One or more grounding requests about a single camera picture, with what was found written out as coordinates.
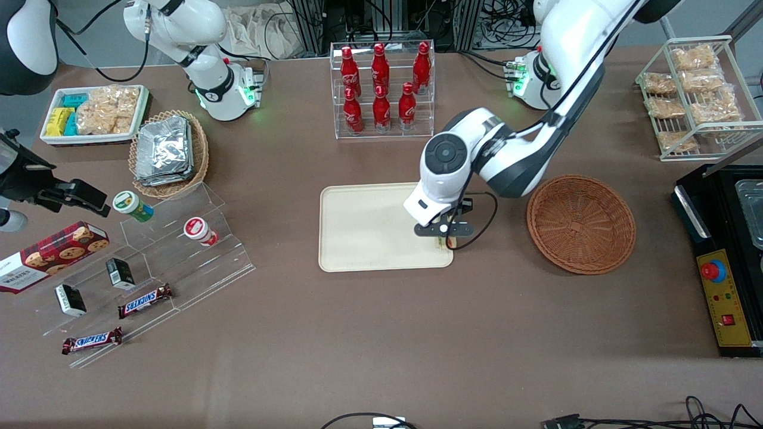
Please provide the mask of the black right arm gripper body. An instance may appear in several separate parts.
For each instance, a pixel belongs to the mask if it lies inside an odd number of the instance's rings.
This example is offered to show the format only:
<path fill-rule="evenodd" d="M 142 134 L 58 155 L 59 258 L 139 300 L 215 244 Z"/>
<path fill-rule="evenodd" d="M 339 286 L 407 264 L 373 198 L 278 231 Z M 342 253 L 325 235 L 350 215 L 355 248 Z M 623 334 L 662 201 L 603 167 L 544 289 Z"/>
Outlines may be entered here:
<path fill-rule="evenodd" d="M 17 130 L 2 130 L 2 197 L 16 203 L 29 203 L 58 213 L 61 203 L 55 166 L 17 143 Z"/>

